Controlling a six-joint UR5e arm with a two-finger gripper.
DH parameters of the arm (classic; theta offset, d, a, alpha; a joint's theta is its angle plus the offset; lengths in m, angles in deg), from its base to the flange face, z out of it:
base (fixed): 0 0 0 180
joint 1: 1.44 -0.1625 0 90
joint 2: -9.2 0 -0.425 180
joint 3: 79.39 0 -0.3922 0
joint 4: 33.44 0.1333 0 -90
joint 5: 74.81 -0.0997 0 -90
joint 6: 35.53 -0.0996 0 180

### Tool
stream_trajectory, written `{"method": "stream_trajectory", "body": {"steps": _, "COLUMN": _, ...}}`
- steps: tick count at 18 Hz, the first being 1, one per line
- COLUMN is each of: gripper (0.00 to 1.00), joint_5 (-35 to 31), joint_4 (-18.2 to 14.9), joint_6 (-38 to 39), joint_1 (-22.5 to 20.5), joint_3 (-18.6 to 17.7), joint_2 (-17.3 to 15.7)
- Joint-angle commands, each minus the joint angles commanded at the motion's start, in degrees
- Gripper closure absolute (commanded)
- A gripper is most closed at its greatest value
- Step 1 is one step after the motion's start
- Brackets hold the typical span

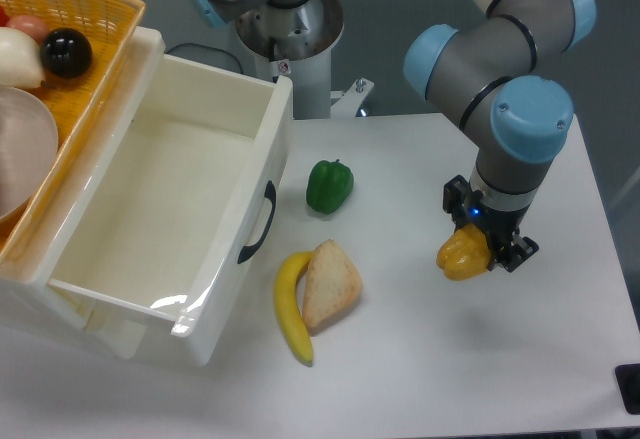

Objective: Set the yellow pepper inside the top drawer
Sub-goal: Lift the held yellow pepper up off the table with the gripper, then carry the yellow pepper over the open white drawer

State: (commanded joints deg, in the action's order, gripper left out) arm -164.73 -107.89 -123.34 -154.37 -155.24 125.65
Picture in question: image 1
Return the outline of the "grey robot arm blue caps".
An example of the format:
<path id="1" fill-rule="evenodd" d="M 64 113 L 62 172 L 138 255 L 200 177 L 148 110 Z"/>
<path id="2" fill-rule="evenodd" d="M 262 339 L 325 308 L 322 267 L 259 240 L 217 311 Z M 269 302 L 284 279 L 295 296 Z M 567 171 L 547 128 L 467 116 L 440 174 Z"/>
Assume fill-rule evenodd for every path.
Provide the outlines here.
<path id="1" fill-rule="evenodd" d="M 233 24 L 259 78 L 293 83 L 294 115 L 325 118 L 332 107 L 331 51 L 343 31 L 337 0 L 192 0 L 211 27 Z M 469 178 L 443 192 L 454 234 L 437 265 L 451 280 L 495 267 L 512 271 L 536 253 L 519 226 L 563 148 L 573 103 L 537 65 L 584 39 L 595 0 L 473 0 L 485 14 L 468 33 L 434 25 L 410 45 L 407 82 L 478 149 Z"/>

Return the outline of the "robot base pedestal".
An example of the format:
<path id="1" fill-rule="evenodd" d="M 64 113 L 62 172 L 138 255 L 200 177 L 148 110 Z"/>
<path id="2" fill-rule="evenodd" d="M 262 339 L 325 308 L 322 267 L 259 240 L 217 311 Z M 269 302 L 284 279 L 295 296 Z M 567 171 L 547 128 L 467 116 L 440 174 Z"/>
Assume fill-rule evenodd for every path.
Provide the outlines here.
<path id="1" fill-rule="evenodd" d="M 332 51 L 344 30 L 338 0 L 308 0 L 291 9 L 262 5 L 235 22 L 236 33 L 254 58 L 256 76 L 293 83 L 293 117 L 362 117 L 374 83 L 360 77 L 345 90 L 332 86 Z"/>

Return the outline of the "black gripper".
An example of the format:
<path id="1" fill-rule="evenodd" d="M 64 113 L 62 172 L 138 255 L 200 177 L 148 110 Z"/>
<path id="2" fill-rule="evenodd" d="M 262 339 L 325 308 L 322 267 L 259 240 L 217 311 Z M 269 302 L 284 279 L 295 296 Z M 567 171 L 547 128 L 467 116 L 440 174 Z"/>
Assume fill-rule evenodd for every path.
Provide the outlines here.
<path id="1" fill-rule="evenodd" d="M 471 191 L 463 176 L 457 175 L 444 185 L 442 208 L 455 225 L 472 222 L 486 237 L 491 252 L 489 264 L 511 273 L 536 254 L 539 245 L 519 235 L 525 209 L 497 210 L 482 203 L 482 198 L 480 192 Z"/>

